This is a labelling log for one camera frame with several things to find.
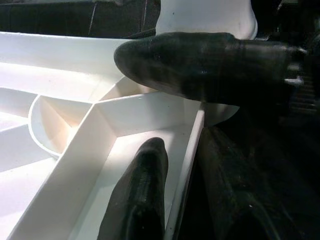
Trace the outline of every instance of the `white compartment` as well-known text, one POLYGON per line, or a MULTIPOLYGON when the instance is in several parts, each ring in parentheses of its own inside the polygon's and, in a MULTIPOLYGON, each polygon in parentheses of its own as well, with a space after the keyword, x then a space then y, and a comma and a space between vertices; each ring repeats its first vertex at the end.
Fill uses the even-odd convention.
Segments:
POLYGON ((0 239, 6 239, 55 160, 35 144, 27 124, 0 131, 0 146, 0 239))
POLYGON ((0 88, 0 239, 6 239, 55 165, 28 130, 36 95, 0 88))
POLYGON ((151 137, 163 138, 169 157, 164 200, 170 239, 203 127, 199 107, 161 92, 93 105, 10 239, 95 239, 116 182, 151 137))
POLYGON ((78 130, 91 103, 38 96, 29 112, 29 130, 42 149, 60 156, 78 130))
POLYGON ((0 87, 0 131, 27 124, 35 94, 0 87))
POLYGON ((0 32, 0 87, 98 101, 124 76, 114 51, 126 41, 0 32))

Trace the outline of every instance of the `black cylindrical object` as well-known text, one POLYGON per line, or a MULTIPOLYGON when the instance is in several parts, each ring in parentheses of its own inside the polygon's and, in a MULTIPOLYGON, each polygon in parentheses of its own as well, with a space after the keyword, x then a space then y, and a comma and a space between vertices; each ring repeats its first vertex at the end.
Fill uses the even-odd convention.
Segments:
POLYGON ((196 158, 217 240, 302 239, 253 159, 220 129, 203 129, 196 158))
POLYGON ((167 172, 165 143, 150 138, 115 185, 97 239, 162 240, 167 172))
POLYGON ((139 84, 187 99, 243 106, 287 99, 289 66, 297 58, 303 61, 304 54, 281 42, 239 40, 229 33, 175 32, 126 42, 114 60, 139 84))

